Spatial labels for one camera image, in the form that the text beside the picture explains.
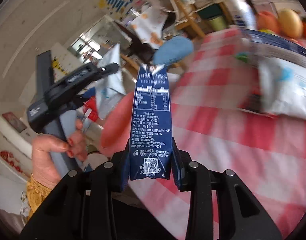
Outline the person's left hand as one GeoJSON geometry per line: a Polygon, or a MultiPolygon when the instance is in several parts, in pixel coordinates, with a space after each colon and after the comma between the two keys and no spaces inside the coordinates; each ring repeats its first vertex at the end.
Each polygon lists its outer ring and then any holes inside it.
{"type": "Polygon", "coordinates": [[[50,152],[65,153],[68,157],[77,158],[81,162],[87,158],[86,139],[82,132],[81,120],[76,120],[75,128],[75,132],[66,142],[50,134],[39,135],[33,140],[32,175],[37,182],[49,189],[53,189],[61,180],[50,152]]]}

